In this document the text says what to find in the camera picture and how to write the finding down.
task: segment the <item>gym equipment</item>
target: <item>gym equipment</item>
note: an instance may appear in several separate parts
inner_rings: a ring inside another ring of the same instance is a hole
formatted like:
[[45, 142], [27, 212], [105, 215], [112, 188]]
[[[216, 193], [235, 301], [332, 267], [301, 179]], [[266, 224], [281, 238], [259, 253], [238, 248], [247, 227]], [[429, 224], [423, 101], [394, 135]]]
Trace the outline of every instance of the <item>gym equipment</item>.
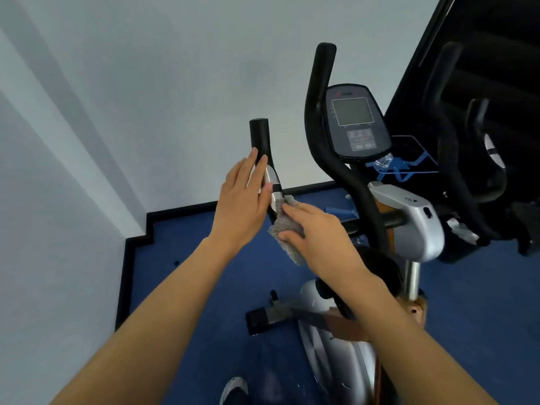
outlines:
[[[442, 252], [442, 225], [425, 198], [392, 184], [370, 182], [360, 172], [359, 165], [378, 160], [384, 163], [392, 140], [367, 87], [328, 86], [335, 54], [335, 45], [328, 43], [319, 44], [315, 52], [304, 114], [309, 149], [319, 167], [354, 201], [358, 219], [343, 222], [343, 226], [350, 237], [367, 237], [370, 247], [356, 246], [366, 266], [423, 324], [427, 303], [419, 290], [420, 263]], [[268, 208], [273, 222], [276, 202], [283, 195], [272, 161], [268, 120], [253, 119], [249, 126], [259, 157], [268, 156], [263, 184], [274, 184]], [[396, 256], [405, 259], [404, 279]], [[304, 284], [297, 302], [283, 303], [272, 291], [271, 303], [271, 307], [246, 314], [250, 334], [264, 332], [284, 320], [299, 320], [315, 377], [334, 401], [395, 403], [395, 390], [367, 336], [349, 307], [321, 279]]]
[[529, 47], [539, 12], [538, 0], [441, 0], [385, 114], [438, 162], [439, 174], [399, 185], [437, 210], [442, 261], [492, 240], [516, 239], [523, 255], [539, 248], [540, 61]]

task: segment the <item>shoe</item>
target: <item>shoe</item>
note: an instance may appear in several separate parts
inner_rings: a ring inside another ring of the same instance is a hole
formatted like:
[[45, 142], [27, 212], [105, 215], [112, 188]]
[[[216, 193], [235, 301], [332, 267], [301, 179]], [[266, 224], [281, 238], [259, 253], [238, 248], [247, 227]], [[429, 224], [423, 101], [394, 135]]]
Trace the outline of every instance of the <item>shoe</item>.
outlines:
[[219, 405], [247, 405], [248, 404], [247, 382], [244, 378], [235, 376], [227, 382]]

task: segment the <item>gray towel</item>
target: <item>gray towel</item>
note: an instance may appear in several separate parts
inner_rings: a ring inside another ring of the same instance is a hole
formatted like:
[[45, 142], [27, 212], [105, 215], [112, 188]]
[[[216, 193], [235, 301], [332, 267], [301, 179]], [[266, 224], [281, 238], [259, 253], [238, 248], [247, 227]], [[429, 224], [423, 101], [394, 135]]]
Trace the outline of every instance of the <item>gray towel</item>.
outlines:
[[296, 223], [292, 218], [287, 216], [287, 214], [281, 209], [281, 205], [283, 203], [287, 203], [290, 206], [296, 207], [296, 200], [294, 200], [294, 197], [290, 195], [287, 195], [285, 199], [278, 201], [278, 218], [275, 220], [274, 224], [270, 226], [268, 232], [272, 235], [273, 238], [278, 241], [281, 248], [287, 252], [291, 260], [294, 261], [297, 265], [301, 266], [306, 262], [306, 260], [304, 260], [300, 252], [296, 249], [296, 247], [290, 245], [285, 241], [282, 241], [278, 236], [282, 231], [291, 230], [300, 234], [301, 237], [305, 237], [303, 227], [299, 223]]

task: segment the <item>blue floor mat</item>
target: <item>blue floor mat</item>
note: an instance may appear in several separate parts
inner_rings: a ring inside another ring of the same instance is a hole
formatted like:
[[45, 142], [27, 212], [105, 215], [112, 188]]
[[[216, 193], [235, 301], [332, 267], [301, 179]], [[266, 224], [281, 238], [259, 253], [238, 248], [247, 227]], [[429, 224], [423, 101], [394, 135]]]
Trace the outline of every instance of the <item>blue floor mat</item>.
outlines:
[[[350, 208], [341, 189], [298, 196], [324, 208]], [[186, 259], [208, 235], [213, 213], [155, 224], [154, 244], [136, 250], [132, 306]], [[296, 326], [282, 324], [251, 337], [244, 315], [268, 305], [275, 289], [293, 298], [314, 278], [267, 233], [260, 233], [227, 266], [208, 300], [165, 404], [218, 403], [232, 376], [246, 378], [260, 404], [322, 404]], [[540, 256], [523, 258], [513, 242], [498, 242], [455, 265], [422, 267], [429, 296], [427, 329], [500, 402], [540, 403]]]

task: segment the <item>white wall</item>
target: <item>white wall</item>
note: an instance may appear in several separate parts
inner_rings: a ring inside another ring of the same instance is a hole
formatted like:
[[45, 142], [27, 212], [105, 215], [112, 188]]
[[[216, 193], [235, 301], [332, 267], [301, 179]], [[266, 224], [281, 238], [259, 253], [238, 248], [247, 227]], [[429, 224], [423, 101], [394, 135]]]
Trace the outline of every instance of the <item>white wall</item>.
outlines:
[[254, 117], [284, 187], [328, 180], [303, 131], [317, 43], [385, 111], [438, 2], [19, 1], [147, 212], [215, 200]]
[[0, 403], [49, 403], [112, 334], [123, 251], [0, 93]]

